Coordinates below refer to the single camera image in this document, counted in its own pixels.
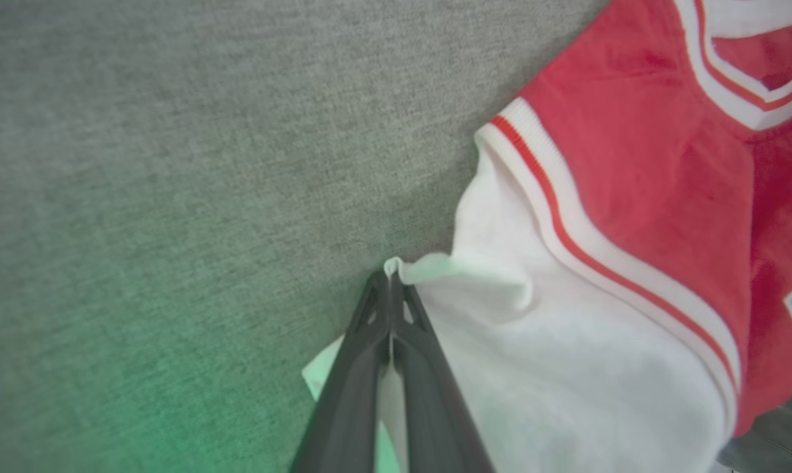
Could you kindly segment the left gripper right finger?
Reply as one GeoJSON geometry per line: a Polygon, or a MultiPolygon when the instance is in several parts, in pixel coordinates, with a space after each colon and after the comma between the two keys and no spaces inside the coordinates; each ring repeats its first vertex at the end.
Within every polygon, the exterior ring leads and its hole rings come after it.
{"type": "Polygon", "coordinates": [[[389,278],[393,362],[404,383],[409,473],[495,473],[417,289],[389,278]]]}

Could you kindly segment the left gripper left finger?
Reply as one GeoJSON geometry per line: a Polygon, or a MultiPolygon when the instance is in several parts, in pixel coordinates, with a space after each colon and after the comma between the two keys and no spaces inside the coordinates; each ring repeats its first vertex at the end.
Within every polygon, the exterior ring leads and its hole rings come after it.
{"type": "Polygon", "coordinates": [[[367,279],[289,473],[375,473],[388,293],[383,271],[367,279]]]}

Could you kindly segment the red and white basketball jersey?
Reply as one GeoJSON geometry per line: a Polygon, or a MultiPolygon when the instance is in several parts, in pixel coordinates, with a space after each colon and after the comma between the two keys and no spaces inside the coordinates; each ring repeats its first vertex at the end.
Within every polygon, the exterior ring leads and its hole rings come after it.
{"type": "MultiPolygon", "coordinates": [[[[792,0],[609,0],[475,135],[413,285],[495,473],[708,473],[792,396],[792,0]]],[[[409,473],[404,383],[375,473],[409,473]]]]}

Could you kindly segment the grey fabric sofa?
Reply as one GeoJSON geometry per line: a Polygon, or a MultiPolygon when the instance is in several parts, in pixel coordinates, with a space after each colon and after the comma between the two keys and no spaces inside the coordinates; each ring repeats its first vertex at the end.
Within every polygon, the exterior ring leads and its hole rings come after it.
{"type": "Polygon", "coordinates": [[[0,473],[288,473],[303,369],[608,3],[0,0],[0,473]]]}

